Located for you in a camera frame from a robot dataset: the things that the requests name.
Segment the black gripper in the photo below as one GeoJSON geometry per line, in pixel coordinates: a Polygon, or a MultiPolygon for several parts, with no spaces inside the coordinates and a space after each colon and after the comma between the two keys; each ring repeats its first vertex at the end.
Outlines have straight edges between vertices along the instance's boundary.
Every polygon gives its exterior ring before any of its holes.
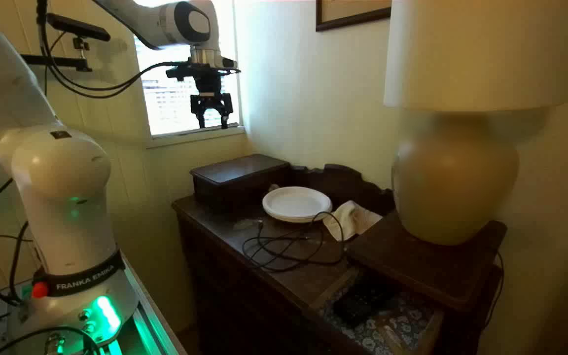
{"type": "Polygon", "coordinates": [[[214,108],[218,112],[220,127],[228,127],[228,116],[232,112],[230,94],[222,90],[220,78],[236,72],[238,66],[232,58],[222,58],[218,66],[207,62],[179,60],[167,68],[165,74],[177,80],[191,76],[197,92],[191,96],[191,112],[197,118],[199,127],[205,127],[205,110],[214,108]]]}

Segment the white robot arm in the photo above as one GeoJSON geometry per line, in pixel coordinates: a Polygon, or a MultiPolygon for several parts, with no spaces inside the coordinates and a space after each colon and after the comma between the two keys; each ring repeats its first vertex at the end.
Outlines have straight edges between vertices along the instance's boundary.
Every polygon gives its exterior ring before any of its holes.
{"type": "Polygon", "coordinates": [[[0,163],[23,202],[41,271],[23,331],[76,325],[100,295],[120,317],[136,305],[108,210],[110,159],[67,127],[21,54],[0,33],[0,163]]]}

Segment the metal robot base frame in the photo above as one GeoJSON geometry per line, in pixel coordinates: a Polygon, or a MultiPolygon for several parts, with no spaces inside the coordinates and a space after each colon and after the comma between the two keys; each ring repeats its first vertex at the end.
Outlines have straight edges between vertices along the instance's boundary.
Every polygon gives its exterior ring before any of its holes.
{"type": "Polygon", "coordinates": [[[17,295],[0,305],[0,355],[187,355],[130,265],[63,291],[21,283],[17,295]]]}

